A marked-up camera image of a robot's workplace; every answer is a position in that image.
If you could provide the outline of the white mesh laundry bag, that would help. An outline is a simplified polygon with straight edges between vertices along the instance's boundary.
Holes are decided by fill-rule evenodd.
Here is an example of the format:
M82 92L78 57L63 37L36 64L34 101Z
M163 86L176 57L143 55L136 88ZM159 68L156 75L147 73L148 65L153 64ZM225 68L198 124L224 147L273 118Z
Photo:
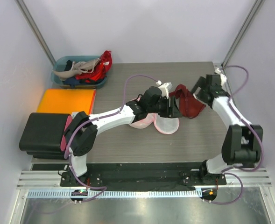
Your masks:
M158 132L165 135L170 135L170 134L174 134L179 129L179 125L180 125L179 118L162 118L158 114L156 113L154 114L155 114L155 120L151 124L154 124L154 127Z

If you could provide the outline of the pink bra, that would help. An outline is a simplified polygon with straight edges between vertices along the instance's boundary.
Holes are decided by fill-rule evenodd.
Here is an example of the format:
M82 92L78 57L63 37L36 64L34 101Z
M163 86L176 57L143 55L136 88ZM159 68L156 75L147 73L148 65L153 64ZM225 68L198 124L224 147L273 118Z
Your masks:
M155 114L154 113L149 113L146 118L136 121L134 123L129 124L131 127L134 128L145 128L149 126L151 123L153 123L155 120Z

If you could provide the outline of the dark red garment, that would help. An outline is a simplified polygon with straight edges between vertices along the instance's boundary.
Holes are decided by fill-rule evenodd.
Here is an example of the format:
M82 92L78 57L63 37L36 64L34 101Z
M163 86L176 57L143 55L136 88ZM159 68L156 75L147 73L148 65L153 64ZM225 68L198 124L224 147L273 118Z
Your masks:
M184 117L189 119L197 117L206 107L183 84L179 84L173 92L169 93L169 96L179 99L179 111Z

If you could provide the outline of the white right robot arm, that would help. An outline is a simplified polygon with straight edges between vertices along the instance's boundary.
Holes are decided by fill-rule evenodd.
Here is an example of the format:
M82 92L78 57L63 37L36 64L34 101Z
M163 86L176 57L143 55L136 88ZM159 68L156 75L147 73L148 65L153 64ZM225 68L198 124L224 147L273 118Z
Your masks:
M210 184L232 168L254 172L263 162L263 129L239 112L231 95L223 89L224 81L224 75L206 75L200 77L190 91L197 100L213 109L227 128L221 153L200 166L198 177L203 184Z

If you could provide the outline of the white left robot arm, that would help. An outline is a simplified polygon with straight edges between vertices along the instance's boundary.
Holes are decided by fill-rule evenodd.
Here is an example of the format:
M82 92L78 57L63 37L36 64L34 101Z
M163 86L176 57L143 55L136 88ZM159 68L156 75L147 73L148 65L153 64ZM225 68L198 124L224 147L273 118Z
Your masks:
M67 142L64 156L70 161L73 172L71 181L77 186L83 186L87 182L86 157L96 137L102 132L135 123L151 113L166 119L182 117L175 97L169 94L171 88L170 82L159 87L151 86L144 94L138 95L120 108L100 114L77 113L64 132Z

